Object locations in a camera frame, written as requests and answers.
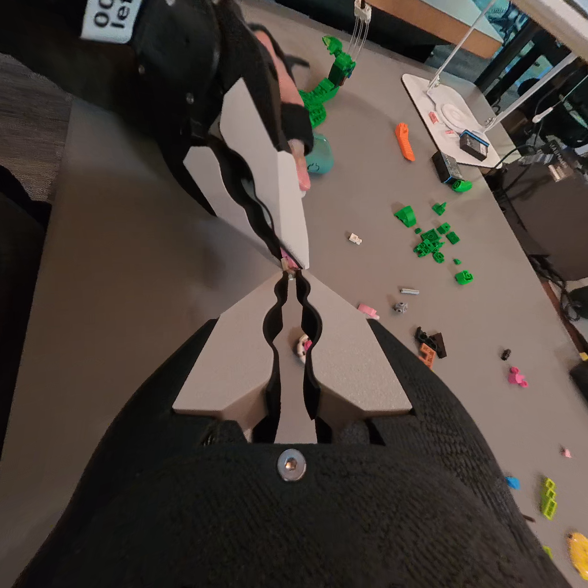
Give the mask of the white instruction stand base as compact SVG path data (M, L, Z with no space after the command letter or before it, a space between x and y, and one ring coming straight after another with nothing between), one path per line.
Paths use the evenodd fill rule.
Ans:
M460 165L487 169L500 168L508 156L498 154L488 133L566 68L575 65L580 59L587 61L587 1L515 1L514 3L540 28L567 47L570 53L501 113L489 117L484 122L478 121L461 94L441 82L443 71L461 49L469 33L466 33L455 45L430 79L409 73L401 77L402 84L437 149L455 158ZM460 149L459 135L465 129L490 144L486 160L478 161Z

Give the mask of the yellow rounded brick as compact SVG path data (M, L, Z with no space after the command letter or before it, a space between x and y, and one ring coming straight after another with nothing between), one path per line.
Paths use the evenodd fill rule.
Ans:
M579 532L569 533L567 536L567 550L573 567L579 576L584 581L587 581L587 536Z

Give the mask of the lime brick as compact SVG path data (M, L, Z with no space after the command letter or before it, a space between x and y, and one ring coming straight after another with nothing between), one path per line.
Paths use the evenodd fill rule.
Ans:
M557 486L549 477L544 477L540 488L540 512L552 521L557 512Z

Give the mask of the group of green bricks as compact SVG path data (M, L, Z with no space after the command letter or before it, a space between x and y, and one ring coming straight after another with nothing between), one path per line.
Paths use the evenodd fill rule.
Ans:
M403 206L394 210L393 216L407 229L411 229L416 240L413 246L413 254L418 259L430 258L435 263L441 265L445 262L451 262L456 268L453 275L455 283L460 286L468 285L474 281L473 273L466 269L464 262L445 251L448 246L458 246L461 238L454 229L453 225L443 218L447 211L448 202L435 202L431 210L437 220L437 224L429 229L424 228L417 220L417 215L412 206Z

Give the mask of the green brick plant stem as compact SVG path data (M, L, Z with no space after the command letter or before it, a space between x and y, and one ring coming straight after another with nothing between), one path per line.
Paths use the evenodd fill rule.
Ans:
M343 50L340 39L325 35L322 37L322 41L329 54L334 57L329 74L312 91L299 91L309 114L312 129L316 129L325 121L325 103L336 96L339 88L349 79L356 67L356 62Z

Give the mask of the black box blue trim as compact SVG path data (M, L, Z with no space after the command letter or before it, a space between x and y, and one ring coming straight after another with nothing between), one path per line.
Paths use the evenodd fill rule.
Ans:
M432 155L431 161L435 167L437 176L442 183L453 185L458 180L464 180L455 158L442 151L437 151Z
M462 151L478 161L486 160L489 155L490 144L467 129L459 135L459 146Z

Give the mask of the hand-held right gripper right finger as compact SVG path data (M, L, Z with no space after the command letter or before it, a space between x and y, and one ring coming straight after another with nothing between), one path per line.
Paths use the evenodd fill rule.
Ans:
M372 329L379 322L307 271L296 273L296 295L311 341L303 397L317 442L356 422L408 415L412 404Z

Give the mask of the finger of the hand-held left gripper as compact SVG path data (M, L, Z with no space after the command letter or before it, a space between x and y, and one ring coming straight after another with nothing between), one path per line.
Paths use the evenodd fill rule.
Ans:
M183 164L213 213L268 259L279 259L281 250L261 204L252 198L237 173L209 146L191 147Z
M244 78L224 95L219 130L224 143L241 157L254 182L254 195L267 212L269 227L298 267L310 266L302 191L293 156L272 143Z

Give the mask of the grey desk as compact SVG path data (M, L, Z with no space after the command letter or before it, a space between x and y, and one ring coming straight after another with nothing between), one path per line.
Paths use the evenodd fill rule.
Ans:
M566 536L587 535L587 406L569 378L577 349L478 169L456 195L440 184L433 142L401 76L420 63L367 42L329 102L322 133L334 168L303 199L310 273L415 354L413 333L440 332L439 376L480 428L529 529L573 587ZM394 129L406 123L415 161ZM412 206L426 229L435 202L461 238L451 262L413 254L394 216ZM362 239L349 242L350 233ZM143 382L207 320L278 271L177 185L156 145L115 114L75 100L1 463L1 587L11 587L61 516L99 440ZM403 295L401 288L420 290ZM408 310L396 313L395 303ZM508 361L500 354L511 349ZM516 366L529 383L511 385ZM544 477L557 486L552 521Z

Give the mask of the person's left hand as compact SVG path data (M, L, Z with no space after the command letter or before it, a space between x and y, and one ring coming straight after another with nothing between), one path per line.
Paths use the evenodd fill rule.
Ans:
M299 188L302 192L306 192L311 187L311 181L305 156L313 147L309 115L282 49L263 26L254 25L252 30L272 57L279 84L283 131L296 163Z

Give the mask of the teal round pot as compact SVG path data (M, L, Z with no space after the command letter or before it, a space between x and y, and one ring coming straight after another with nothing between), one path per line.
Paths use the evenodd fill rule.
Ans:
M323 134L313 133L313 149L305 156L310 175L325 175L334 166L334 155L330 142Z

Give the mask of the black power adapter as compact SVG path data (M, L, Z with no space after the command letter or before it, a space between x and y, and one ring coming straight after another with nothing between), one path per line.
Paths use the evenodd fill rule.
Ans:
M578 392L584 398L587 403L588 400L588 390L587 390L587 368L588 368L588 361L582 361L573 367L569 374L570 378L576 385Z

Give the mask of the orange brick separator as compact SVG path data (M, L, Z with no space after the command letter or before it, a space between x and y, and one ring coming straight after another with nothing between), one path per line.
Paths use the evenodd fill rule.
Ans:
M394 129L394 134L401 150L402 156L410 162L414 162L415 154L409 140L409 128L406 123L398 123Z

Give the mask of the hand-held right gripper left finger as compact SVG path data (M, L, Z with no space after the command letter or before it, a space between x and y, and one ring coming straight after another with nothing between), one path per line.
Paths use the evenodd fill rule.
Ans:
M222 313L174 401L181 415L235 421L254 442L274 442L281 415L276 336L288 278L278 272Z

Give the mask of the person's torso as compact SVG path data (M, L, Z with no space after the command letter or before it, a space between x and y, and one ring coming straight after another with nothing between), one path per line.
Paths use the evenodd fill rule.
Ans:
M51 216L1 166L1 446L17 384L26 329Z

